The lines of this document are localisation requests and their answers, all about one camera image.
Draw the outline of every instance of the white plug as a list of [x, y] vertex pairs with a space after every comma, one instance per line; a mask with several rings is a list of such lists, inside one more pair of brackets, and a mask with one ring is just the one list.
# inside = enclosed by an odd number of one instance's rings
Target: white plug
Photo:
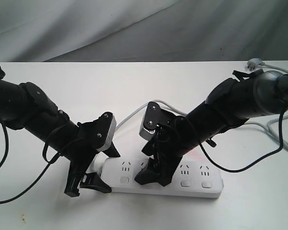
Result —
[[208, 161], [182, 160], [175, 171], [172, 183], [163, 187], [158, 183], [138, 184], [134, 178], [148, 159], [108, 158], [101, 179], [113, 192], [170, 196], [218, 198], [223, 190], [223, 180], [218, 168]]
[[252, 58], [247, 63], [247, 69], [249, 71], [253, 71], [259, 66], [263, 66], [264, 62], [260, 58]]

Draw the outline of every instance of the table surface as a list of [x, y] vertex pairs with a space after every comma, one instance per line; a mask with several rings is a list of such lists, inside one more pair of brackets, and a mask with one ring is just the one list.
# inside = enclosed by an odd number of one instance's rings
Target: table surface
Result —
[[[268, 64], [288, 69], [288, 61]], [[140, 105], [161, 99], [189, 112], [234, 69], [246, 62], [188, 63], [2, 63], [6, 81], [38, 85], [74, 122], [92, 121], [104, 111], [117, 122]], [[144, 157], [138, 135], [144, 111], [115, 134], [122, 156]], [[266, 123], [277, 116], [252, 119]], [[0, 170], [0, 200], [15, 196], [40, 174], [43, 142], [26, 130], [9, 130], [10, 153]], [[288, 140], [288, 120], [284, 121]], [[207, 147], [221, 165], [236, 169], [277, 148], [260, 128], [241, 127], [214, 139]], [[0, 127], [0, 160], [4, 138]], [[201, 158], [199, 148], [186, 155]], [[23, 197], [0, 205], [0, 229], [270, 229], [288, 230], [288, 152], [281, 151], [242, 173], [221, 172], [219, 199], [136, 194], [101, 194], [81, 190], [63, 193], [69, 161], [60, 158]]]

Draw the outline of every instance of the switch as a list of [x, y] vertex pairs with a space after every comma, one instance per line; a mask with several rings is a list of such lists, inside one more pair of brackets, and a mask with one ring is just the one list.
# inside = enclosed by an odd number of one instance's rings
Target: switch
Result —
[[211, 188], [212, 183], [210, 181], [204, 181], [204, 182], [202, 182], [202, 187], [203, 188]]
[[191, 186], [191, 182], [190, 181], [181, 181], [181, 186], [182, 187], [190, 187]]
[[120, 178], [120, 183], [122, 183], [122, 184], [128, 184], [128, 182], [129, 182], [129, 178], [128, 178], [128, 177], [122, 176], [122, 177]]

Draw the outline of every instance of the white power strip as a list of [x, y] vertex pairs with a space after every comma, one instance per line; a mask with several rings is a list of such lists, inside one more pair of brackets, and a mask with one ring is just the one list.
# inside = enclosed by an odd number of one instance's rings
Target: white power strip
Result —
[[163, 187], [158, 183], [140, 185], [136, 174], [148, 159], [108, 158], [104, 162], [101, 179], [113, 192], [170, 196], [194, 196], [218, 198], [223, 190], [223, 180], [218, 168], [208, 161], [180, 162], [172, 183]]

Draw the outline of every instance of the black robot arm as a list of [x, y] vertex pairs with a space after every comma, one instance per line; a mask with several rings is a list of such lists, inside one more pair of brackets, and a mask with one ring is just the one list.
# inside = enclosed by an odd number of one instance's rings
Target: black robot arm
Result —
[[112, 142], [116, 127], [111, 112], [103, 113], [97, 120], [75, 125], [69, 116], [31, 82], [19, 85], [3, 80], [5, 73], [0, 68], [0, 117], [6, 127], [18, 130], [25, 128], [45, 142], [43, 157], [48, 163], [48, 146], [57, 156], [70, 160], [67, 184], [64, 193], [79, 196], [79, 188], [111, 192], [96, 172], [86, 173], [93, 158], [104, 152], [109, 157], [119, 157]]
[[155, 102], [148, 104], [140, 136], [148, 140], [142, 152], [154, 158], [135, 177], [138, 183], [165, 186], [171, 183], [183, 155], [202, 142], [215, 147], [213, 136], [240, 127], [250, 118], [288, 110], [288, 74], [262, 69], [233, 74], [238, 80], [220, 83], [185, 117], [175, 116]]

